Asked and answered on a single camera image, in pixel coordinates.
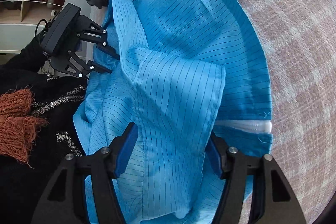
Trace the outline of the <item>black sparkly sleeve left forearm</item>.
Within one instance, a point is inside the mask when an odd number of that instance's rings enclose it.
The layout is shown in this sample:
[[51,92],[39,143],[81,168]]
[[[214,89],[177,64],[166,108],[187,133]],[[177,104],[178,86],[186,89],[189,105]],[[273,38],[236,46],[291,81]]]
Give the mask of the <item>black sparkly sleeve left forearm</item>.
[[46,61],[39,42],[33,38],[20,54],[1,65],[1,94],[27,89],[33,95],[31,115],[60,121],[72,119],[84,101],[87,80],[40,74]]

